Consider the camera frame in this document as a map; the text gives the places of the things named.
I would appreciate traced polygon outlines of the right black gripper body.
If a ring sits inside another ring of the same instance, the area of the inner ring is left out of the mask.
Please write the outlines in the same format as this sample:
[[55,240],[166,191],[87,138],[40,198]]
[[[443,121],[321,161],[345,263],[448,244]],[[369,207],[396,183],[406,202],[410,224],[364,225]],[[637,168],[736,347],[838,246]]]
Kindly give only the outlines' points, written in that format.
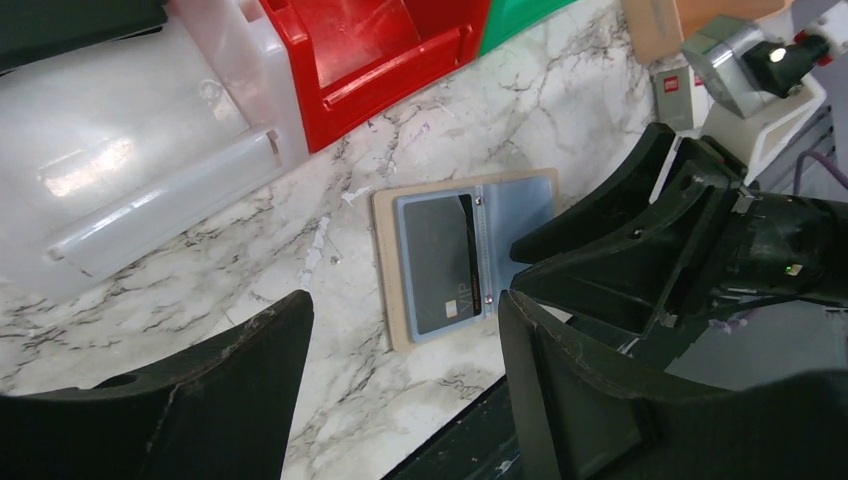
[[633,355],[664,369],[711,323],[726,330],[772,305],[847,306],[847,205],[762,192],[724,173],[661,239],[686,241],[672,271],[651,286],[657,330]]

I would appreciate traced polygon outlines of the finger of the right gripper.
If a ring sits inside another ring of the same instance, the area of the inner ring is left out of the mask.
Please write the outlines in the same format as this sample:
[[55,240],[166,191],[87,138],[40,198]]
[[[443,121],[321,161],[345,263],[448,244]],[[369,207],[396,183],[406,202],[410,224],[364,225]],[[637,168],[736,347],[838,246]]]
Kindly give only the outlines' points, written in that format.
[[676,133],[649,124],[621,165],[599,187],[553,220],[516,240],[510,258],[535,264],[601,239],[645,210]]
[[512,289],[546,306],[644,335],[693,292],[739,184],[678,175],[647,208],[599,240],[535,264]]

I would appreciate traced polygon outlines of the green plastic bin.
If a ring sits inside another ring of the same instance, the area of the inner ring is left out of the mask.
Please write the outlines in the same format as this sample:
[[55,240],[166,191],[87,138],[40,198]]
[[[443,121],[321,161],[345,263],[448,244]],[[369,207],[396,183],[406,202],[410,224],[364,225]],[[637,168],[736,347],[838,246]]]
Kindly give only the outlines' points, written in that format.
[[486,55],[575,0],[492,0],[480,48]]

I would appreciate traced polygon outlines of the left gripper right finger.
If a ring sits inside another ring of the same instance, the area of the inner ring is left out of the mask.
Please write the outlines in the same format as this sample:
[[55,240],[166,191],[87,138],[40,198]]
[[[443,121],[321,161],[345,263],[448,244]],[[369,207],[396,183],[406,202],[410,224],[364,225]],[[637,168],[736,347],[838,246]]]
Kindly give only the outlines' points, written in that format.
[[656,369],[505,290],[498,323],[528,479],[843,479],[847,375],[743,391]]

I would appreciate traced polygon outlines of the beige card holder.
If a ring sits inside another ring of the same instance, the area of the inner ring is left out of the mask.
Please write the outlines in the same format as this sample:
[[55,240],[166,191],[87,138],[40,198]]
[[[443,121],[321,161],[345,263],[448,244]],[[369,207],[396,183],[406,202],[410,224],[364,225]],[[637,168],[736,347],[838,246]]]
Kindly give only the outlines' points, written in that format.
[[389,345],[397,352],[495,315],[524,266],[512,244],[552,220],[558,172],[543,168],[376,192],[372,200]]

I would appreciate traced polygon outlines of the red plastic bin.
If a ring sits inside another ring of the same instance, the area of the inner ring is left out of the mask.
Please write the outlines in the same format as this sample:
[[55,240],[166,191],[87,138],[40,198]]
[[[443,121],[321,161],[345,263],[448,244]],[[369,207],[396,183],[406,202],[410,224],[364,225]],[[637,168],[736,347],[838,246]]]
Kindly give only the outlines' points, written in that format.
[[488,1],[269,0],[308,149],[316,153],[404,98],[471,63]]

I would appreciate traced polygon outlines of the white plastic bin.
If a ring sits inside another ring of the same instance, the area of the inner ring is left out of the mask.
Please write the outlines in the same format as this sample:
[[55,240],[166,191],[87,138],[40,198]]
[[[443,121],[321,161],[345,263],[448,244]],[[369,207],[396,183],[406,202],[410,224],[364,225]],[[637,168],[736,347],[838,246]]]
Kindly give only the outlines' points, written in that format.
[[309,156],[257,1],[171,1],[157,33],[1,79],[1,280],[65,301]]

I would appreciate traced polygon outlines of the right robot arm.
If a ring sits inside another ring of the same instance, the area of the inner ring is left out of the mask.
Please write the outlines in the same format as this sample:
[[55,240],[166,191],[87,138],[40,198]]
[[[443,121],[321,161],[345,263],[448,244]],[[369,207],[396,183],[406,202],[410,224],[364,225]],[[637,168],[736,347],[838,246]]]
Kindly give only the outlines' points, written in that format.
[[594,191],[516,240],[503,291],[661,369],[712,320],[847,304],[847,206],[747,186],[710,136],[651,123]]

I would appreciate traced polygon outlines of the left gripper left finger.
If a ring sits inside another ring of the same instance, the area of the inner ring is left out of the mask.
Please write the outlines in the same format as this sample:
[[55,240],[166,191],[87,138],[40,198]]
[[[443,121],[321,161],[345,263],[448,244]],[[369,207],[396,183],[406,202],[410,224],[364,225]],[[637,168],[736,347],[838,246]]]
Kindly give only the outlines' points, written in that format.
[[277,479],[314,322],[297,290],[90,389],[1,399],[5,479]]

